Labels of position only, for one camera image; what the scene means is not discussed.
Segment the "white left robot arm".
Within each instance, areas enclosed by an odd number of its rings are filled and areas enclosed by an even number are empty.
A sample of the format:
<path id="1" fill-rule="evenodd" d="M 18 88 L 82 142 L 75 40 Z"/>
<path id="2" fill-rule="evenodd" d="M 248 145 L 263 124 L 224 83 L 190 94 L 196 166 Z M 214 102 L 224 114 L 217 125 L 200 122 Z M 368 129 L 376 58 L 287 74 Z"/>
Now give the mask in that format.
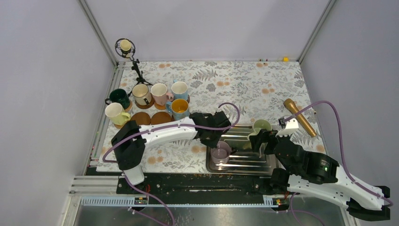
<path id="1" fill-rule="evenodd" d="M 191 113 L 180 120 L 139 126 L 129 122 L 113 138 L 114 152 L 119 169 L 124 173 L 128 188 L 139 194 L 145 190 L 146 181 L 140 165 L 145 150 L 178 140 L 199 139 L 208 147 L 216 147 L 222 134 L 233 126 L 223 111 Z"/>

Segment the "light green mug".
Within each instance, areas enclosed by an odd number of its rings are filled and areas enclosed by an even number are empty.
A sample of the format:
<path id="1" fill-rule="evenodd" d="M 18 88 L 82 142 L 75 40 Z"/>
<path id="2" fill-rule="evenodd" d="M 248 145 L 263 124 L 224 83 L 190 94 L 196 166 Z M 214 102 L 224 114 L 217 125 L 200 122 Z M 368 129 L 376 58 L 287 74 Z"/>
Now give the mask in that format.
<path id="1" fill-rule="evenodd" d="M 252 125 L 252 132 L 247 136 L 247 138 L 249 139 L 251 136 L 257 135 L 262 129 L 270 131 L 272 126 L 267 120 L 256 120 Z"/>

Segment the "dark green mug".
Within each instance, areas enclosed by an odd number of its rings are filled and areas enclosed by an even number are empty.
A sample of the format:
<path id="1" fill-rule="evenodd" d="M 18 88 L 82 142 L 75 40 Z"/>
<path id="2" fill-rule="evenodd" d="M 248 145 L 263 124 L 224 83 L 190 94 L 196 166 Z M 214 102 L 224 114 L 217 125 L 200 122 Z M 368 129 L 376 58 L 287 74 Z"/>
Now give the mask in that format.
<path id="1" fill-rule="evenodd" d="M 128 94 L 124 89 L 115 89 L 110 94 L 109 97 L 104 100 L 106 105 L 111 103 L 119 103 L 125 109 L 129 106 L 130 94 Z"/>

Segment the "blue mug yellow inside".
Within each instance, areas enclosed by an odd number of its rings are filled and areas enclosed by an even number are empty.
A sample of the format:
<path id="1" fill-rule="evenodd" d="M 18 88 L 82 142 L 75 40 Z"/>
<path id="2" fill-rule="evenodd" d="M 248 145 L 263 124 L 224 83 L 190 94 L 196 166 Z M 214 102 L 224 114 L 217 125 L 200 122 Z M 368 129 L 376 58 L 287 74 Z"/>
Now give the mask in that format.
<path id="1" fill-rule="evenodd" d="M 173 101 L 168 101 L 166 103 L 166 109 L 172 113 L 175 121 L 181 120 L 185 117 L 189 117 L 189 103 L 184 99 L 176 99 Z"/>

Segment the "light brown coaster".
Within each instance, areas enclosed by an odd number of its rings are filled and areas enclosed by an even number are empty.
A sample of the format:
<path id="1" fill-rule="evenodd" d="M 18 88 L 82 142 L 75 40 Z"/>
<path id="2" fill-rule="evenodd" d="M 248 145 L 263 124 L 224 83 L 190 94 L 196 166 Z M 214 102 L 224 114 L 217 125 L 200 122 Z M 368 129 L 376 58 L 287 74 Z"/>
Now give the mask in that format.
<path id="1" fill-rule="evenodd" d="M 159 105 L 157 103 L 154 103 L 154 106 L 158 110 L 166 110 L 167 109 L 166 105 Z"/>

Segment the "light blue mug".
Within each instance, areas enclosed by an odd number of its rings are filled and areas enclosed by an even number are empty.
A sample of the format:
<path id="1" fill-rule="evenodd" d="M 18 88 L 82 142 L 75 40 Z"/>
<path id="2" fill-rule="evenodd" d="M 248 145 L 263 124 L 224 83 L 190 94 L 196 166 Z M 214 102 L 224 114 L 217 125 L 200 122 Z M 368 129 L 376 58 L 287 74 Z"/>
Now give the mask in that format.
<path id="1" fill-rule="evenodd" d="M 183 81 L 174 80 L 173 85 L 171 86 L 171 91 L 174 96 L 174 100 L 176 99 L 184 99 L 188 100 L 188 85 Z"/>

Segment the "cream mug black handle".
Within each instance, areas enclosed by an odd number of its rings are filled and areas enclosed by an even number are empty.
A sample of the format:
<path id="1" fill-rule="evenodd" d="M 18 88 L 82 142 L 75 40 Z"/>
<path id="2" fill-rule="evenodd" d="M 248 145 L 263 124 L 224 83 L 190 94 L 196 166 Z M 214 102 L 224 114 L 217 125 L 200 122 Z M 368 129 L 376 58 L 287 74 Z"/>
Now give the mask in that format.
<path id="1" fill-rule="evenodd" d="M 138 105 L 149 105 L 152 101 L 150 90 L 145 84 L 137 84 L 132 88 L 132 95 Z"/>

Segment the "pink mug white inside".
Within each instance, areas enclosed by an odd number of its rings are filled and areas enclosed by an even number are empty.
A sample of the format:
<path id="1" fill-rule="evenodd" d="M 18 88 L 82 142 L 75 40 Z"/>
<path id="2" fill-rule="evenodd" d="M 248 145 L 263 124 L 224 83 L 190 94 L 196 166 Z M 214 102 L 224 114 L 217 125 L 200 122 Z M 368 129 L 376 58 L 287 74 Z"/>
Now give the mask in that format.
<path id="1" fill-rule="evenodd" d="M 168 92 L 168 88 L 165 84 L 157 83 L 151 87 L 151 94 L 157 103 L 160 106 L 164 106 L 167 102 L 171 102 L 174 100 L 174 95 Z"/>

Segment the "green mug white inside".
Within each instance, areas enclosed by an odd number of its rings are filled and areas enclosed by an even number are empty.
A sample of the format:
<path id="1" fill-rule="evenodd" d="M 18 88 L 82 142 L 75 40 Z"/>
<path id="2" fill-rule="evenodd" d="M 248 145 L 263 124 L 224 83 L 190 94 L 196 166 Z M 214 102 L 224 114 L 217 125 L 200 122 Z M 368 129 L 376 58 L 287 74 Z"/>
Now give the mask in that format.
<path id="1" fill-rule="evenodd" d="M 120 103 L 111 103 L 107 105 L 104 112 L 111 122 L 117 126 L 123 126 L 125 123 L 131 120 L 131 115 L 125 112 Z"/>

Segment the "light wooden coaster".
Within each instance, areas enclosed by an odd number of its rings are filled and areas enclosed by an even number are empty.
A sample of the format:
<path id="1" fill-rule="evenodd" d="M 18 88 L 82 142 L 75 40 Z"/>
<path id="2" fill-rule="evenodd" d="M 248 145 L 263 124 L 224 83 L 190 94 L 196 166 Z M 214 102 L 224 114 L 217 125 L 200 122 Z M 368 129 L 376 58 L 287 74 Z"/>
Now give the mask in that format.
<path id="1" fill-rule="evenodd" d="M 114 124 L 114 126 L 115 126 L 117 129 L 121 129 L 124 125 L 125 125 L 125 124 L 122 124 L 122 125 Z"/>

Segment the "orange brown coaster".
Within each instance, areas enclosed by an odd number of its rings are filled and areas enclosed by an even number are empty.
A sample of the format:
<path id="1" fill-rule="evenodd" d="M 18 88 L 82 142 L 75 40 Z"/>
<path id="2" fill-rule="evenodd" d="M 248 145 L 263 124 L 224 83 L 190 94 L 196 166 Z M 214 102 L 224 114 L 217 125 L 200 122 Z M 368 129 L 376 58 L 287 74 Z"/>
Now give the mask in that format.
<path id="1" fill-rule="evenodd" d="M 152 97 L 135 97 L 135 105 L 140 109 L 148 109 L 154 105 Z"/>

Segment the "purple grey mug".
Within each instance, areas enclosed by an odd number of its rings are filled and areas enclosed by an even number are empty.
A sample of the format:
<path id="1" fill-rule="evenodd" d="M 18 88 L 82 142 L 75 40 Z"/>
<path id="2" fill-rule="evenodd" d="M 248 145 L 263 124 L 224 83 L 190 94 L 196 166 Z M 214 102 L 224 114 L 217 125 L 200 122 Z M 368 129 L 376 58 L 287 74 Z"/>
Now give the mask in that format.
<path id="1" fill-rule="evenodd" d="M 231 147 L 224 141 L 219 141 L 216 148 L 211 148 L 211 161 L 214 164 L 225 164 L 229 160 L 231 154 Z"/>

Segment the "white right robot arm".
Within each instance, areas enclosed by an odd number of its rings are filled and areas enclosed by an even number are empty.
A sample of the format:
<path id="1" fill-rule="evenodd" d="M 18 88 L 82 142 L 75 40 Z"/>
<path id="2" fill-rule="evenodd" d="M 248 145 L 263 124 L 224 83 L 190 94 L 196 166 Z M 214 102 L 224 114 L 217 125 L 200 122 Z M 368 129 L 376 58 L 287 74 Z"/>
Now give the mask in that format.
<path id="1" fill-rule="evenodd" d="M 264 153 L 274 155 L 283 166 L 272 171 L 268 190 L 276 194 L 307 194 L 344 208 L 364 221 L 390 220 L 390 208 L 384 204 L 390 196 L 387 186 L 371 186 L 348 176 L 335 159 L 306 151 L 290 136 L 278 136 L 275 130 L 262 129 L 248 139 L 253 151 L 264 146 Z"/>

